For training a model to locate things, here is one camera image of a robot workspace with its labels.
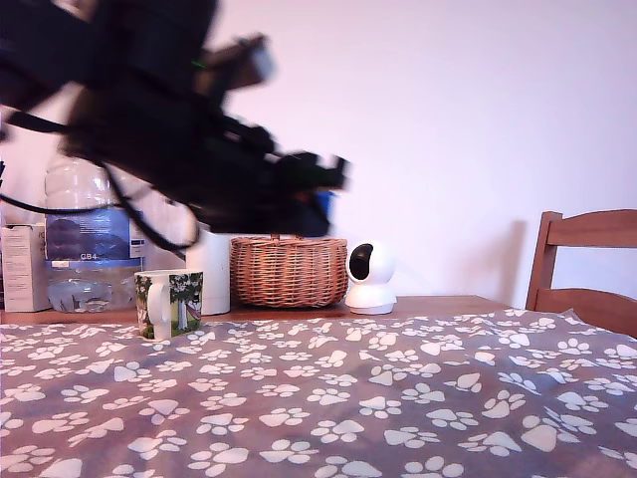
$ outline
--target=paw print pattern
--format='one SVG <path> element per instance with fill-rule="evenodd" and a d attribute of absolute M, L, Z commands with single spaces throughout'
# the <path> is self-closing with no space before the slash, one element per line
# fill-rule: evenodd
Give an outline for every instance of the paw print pattern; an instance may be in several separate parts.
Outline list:
<path fill-rule="evenodd" d="M 400 381 L 407 377 L 400 368 L 395 368 L 394 365 L 389 363 L 385 365 L 377 365 L 371 370 L 371 378 L 369 381 L 372 383 L 378 383 L 379 385 L 391 386 L 394 381 Z"/>
<path fill-rule="evenodd" d="M 385 430 L 384 436 L 388 445 L 405 445 L 412 449 L 422 448 L 426 443 L 440 443 L 436 433 L 420 431 L 415 426 L 404 426 L 399 430 Z"/>
<path fill-rule="evenodd" d="M 198 451 L 190 455 L 191 470 L 206 470 L 206 476 L 219 476 L 228 465 L 237 465 L 248 459 L 247 448 L 232 448 L 227 443 L 213 443 L 208 450 Z"/>
<path fill-rule="evenodd" d="M 128 444 L 128 449 L 139 453 L 139 458 L 150 460 L 159 451 L 178 452 L 187 440 L 176 436 L 175 430 L 160 431 L 155 438 L 142 436 Z"/>
<path fill-rule="evenodd" d="M 608 404 L 601 401 L 599 398 L 593 395 L 581 396 L 574 391 L 567 391 L 557 399 L 564 403 L 564 406 L 569 410 L 579 411 L 586 410 L 596 413 L 600 408 L 607 408 Z"/>
<path fill-rule="evenodd" d="M 344 420 L 339 424 L 335 421 L 324 420 L 318 423 L 318 427 L 311 431 L 312 436 L 319 436 L 321 443 L 332 443 L 333 441 L 344 441 L 351 443 L 356 440 L 356 433 L 365 429 L 354 420 Z"/>
<path fill-rule="evenodd" d="M 486 410 L 482 412 L 488 418 L 504 418 L 522 405 L 527 403 L 522 393 L 511 395 L 508 390 L 500 390 L 497 398 L 490 398 L 485 403 Z"/>
<path fill-rule="evenodd" d="M 139 414 L 150 416 L 150 422 L 153 425 L 161 425 L 166 420 L 175 420 L 190 412 L 188 408 L 181 408 L 178 405 L 176 400 L 153 400 Z"/>
<path fill-rule="evenodd" d="M 430 411 L 427 417 L 431 418 L 431 422 L 439 427 L 446 428 L 451 426 L 456 430 L 466 430 L 467 426 L 476 426 L 478 421 L 474 419 L 474 415 L 467 411 L 452 411 L 449 408 L 440 408 Z"/>
<path fill-rule="evenodd" d="M 336 388 L 315 388 L 308 396 L 308 401 L 317 401 L 319 405 L 326 406 L 347 401 L 349 397 L 349 393 Z"/>
<path fill-rule="evenodd" d="M 584 383 L 588 385 L 588 388 L 595 391 L 605 391 L 609 395 L 623 395 L 626 392 L 634 391 L 632 388 L 628 388 L 623 383 L 618 381 L 610 381 L 605 377 L 598 377 L 592 380 L 586 380 Z"/>
<path fill-rule="evenodd" d="M 150 370 L 141 368 L 138 361 L 130 361 L 126 366 L 118 365 L 114 369 L 115 381 L 136 383 L 150 377 Z"/>
<path fill-rule="evenodd" d="M 504 431 L 495 433 L 481 433 L 480 435 L 469 437 L 469 441 L 459 443 L 458 446 L 467 451 L 480 452 L 489 450 L 496 456 L 509 456 L 512 451 L 522 451 L 520 446 L 508 436 Z"/>
<path fill-rule="evenodd" d="M 343 366 L 344 360 L 347 357 L 347 352 L 334 351 L 329 356 L 321 357 L 316 361 L 318 366 L 323 368 L 337 368 Z"/>
<path fill-rule="evenodd" d="M 21 446 L 11 454 L 2 455 L 0 471 L 10 473 L 28 473 L 34 466 L 42 465 L 53 460 L 55 448 L 38 448 L 36 445 Z"/>
<path fill-rule="evenodd" d="M 232 413 L 221 413 L 204 416 L 200 421 L 201 425 L 197 427 L 199 435 L 210 432 L 213 435 L 223 436 L 228 432 L 237 433 L 243 430 L 248 418 L 235 418 Z"/>
<path fill-rule="evenodd" d="M 276 408 L 267 415 L 261 415 L 259 420 L 270 427 L 288 425 L 295 426 L 303 422 L 304 418 L 310 416 L 302 408 Z"/>
<path fill-rule="evenodd" d="M 415 388 L 402 390 L 402 399 L 426 405 L 431 401 L 445 401 L 445 394 L 440 390 L 432 391 L 427 383 L 417 383 Z"/>
<path fill-rule="evenodd" d="M 102 395 L 106 395 L 108 390 L 104 388 L 94 388 L 91 390 L 84 385 L 74 385 L 73 388 L 62 390 L 61 394 L 68 403 L 91 403 Z"/>
<path fill-rule="evenodd" d="M 201 402 L 201 406 L 205 407 L 208 411 L 214 411 L 224 406 L 242 405 L 247 399 L 246 397 L 237 395 L 237 393 L 225 393 L 223 396 L 209 396 L 207 400 Z"/>
<path fill-rule="evenodd" d="M 259 454 L 270 463 L 288 460 L 295 465 L 302 465 L 308 463 L 316 453 L 319 451 L 310 449 L 310 444 L 306 441 L 293 443 L 290 440 L 277 440 L 272 444 L 272 451 L 262 451 Z"/>
<path fill-rule="evenodd" d="M 211 390 L 223 391 L 228 386 L 228 382 L 221 378 L 197 378 L 195 381 L 188 383 L 188 385 L 202 392 Z"/>
<path fill-rule="evenodd" d="M 89 423 L 88 413 L 77 411 L 75 413 L 58 413 L 50 420 L 39 420 L 31 426 L 31 431 L 36 434 L 54 431 L 57 433 L 73 430 L 76 426 Z"/>
<path fill-rule="evenodd" d="M 535 384 L 530 380 L 522 378 L 519 373 L 504 373 L 503 371 L 499 371 L 498 375 L 500 376 L 500 381 L 503 381 L 504 383 L 511 383 L 513 385 L 520 386 L 524 390 L 530 391 L 535 395 L 539 395 L 536 391 Z"/>
<path fill-rule="evenodd" d="M 473 393 L 478 393 L 482 390 L 482 384 L 479 380 L 480 374 L 478 372 L 465 373 L 460 375 L 455 381 L 445 381 L 445 385 L 453 386 L 460 391 L 472 391 Z"/>
<path fill-rule="evenodd" d="M 410 461 L 405 464 L 405 473 L 402 478 L 456 478 L 465 472 L 465 468 L 459 463 L 445 465 L 442 456 L 432 456 L 424 466 L 417 461 Z"/>
<path fill-rule="evenodd" d="M 362 400 L 358 403 L 362 408 L 358 411 L 361 415 L 373 414 L 376 418 L 385 419 L 389 415 L 399 415 L 401 402 L 398 400 L 387 400 L 384 396 L 378 395 L 369 400 Z"/>
<path fill-rule="evenodd" d="M 590 345 L 586 343 L 581 343 L 577 339 L 568 339 L 567 342 L 559 342 L 557 343 L 557 348 L 563 354 L 570 354 L 572 356 L 582 356 L 584 354 L 592 354 L 589 350 Z"/>
<path fill-rule="evenodd" d="M 315 473 L 315 478 L 349 478 L 365 476 L 377 478 L 382 473 L 366 461 L 347 461 L 342 456 L 329 456 Z"/>

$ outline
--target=mug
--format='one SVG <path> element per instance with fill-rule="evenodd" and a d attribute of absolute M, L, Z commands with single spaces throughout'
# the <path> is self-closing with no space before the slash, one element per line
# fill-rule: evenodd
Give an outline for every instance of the mug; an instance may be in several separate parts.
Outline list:
<path fill-rule="evenodd" d="M 163 341 L 199 329 L 202 289 L 201 270 L 136 272 L 139 333 Z"/>

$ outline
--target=white wall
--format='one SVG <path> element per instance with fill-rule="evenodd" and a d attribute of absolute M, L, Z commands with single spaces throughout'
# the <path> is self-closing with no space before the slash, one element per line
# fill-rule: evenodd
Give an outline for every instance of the white wall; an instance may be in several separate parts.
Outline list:
<path fill-rule="evenodd" d="M 228 109 L 352 162 L 333 233 L 392 246 L 398 293 L 522 306 L 543 210 L 637 207 L 635 24 L 633 0 L 226 0 L 210 44 L 271 37 L 276 77 Z M 21 138 L 16 195 L 53 147 Z M 636 265 L 568 250 L 555 285 L 637 297 Z"/>

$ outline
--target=chair backrest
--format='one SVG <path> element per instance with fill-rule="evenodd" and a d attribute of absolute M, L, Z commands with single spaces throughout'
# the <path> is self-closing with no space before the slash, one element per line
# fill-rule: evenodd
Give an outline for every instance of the chair backrest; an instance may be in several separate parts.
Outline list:
<path fill-rule="evenodd" d="M 637 301 L 590 289 L 552 289 L 558 246 L 637 248 L 637 210 L 600 211 L 562 218 L 544 212 L 539 224 L 527 309 L 575 313 L 592 326 L 637 338 Z"/>

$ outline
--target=wooden table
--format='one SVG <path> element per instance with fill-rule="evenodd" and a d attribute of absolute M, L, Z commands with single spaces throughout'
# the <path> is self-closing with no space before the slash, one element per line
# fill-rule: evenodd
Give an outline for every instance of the wooden table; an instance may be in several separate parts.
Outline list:
<path fill-rule="evenodd" d="M 507 309 L 509 306 L 478 296 L 413 296 L 399 297 L 391 314 L 382 317 L 408 316 L 455 316 L 459 314 L 483 314 Z M 220 316 L 205 316 L 204 322 L 211 321 L 259 321 L 267 319 L 344 319 L 364 317 L 352 314 L 345 304 L 337 304 L 321 309 L 263 309 L 245 306 L 233 307 L 231 312 Z M 55 311 L 36 313 L 6 313 L 0 315 L 1 324 L 134 324 L 137 322 L 135 310 L 123 312 L 102 312 L 99 314 L 62 314 Z"/>

